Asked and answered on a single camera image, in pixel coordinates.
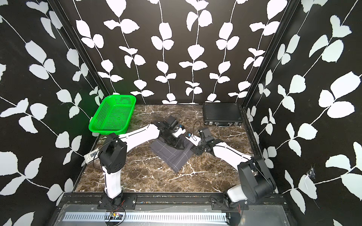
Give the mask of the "grey checked pillowcase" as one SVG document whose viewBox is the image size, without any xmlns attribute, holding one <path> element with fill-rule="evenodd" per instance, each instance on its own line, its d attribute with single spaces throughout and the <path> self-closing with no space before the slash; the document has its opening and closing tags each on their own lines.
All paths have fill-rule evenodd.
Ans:
<svg viewBox="0 0 362 226">
<path fill-rule="evenodd" d="M 194 152 L 191 150 L 194 145 L 185 138 L 182 138 L 185 145 L 183 150 L 175 149 L 164 142 L 162 138 L 155 139 L 150 145 L 153 152 L 160 157 L 175 173 L 186 164 Z"/>
</svg>

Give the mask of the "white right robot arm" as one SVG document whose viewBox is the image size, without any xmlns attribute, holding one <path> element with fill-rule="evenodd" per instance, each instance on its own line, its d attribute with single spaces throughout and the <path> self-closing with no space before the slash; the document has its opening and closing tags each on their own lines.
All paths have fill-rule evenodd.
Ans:
<svg viewBox="0 0 362 226">
<path fill-rule="evenodd" d="M 192 151 L 196 155 L 210 153 L 238 171 L 240 184 L 223 192 L 227 209 L 235 208 L 240 201 L 256 203 L 276 190 L 275 180 L 263 157 L 250 156 L 230 147 L 223 140 L 214 138 L 209 128 L 199 130 L 198 136 L 188 132 L 185 137 L 194 145 Z"/>
</svg>

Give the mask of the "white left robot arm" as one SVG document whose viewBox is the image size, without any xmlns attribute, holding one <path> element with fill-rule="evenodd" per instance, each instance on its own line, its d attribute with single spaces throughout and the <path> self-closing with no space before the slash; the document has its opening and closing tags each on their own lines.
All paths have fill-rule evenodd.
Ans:
<svg viewBox="0 0 362 226">
<path fill-rule="evenodd" d="M 120 173 L 126 163 L 128 152 L 156 138 L 162 138 L 167 145 L 177 150 L 183 150 L 185 146 L 181 140 L 181 135 L 185 132 L 185 127 L 175 117 L 169 116 L 163 121 L 153 121 L 133 132 L 108 135 L 98 153 L 105 179 L 105 196 L 110 200 L 122 197 Z"/>
</svg>

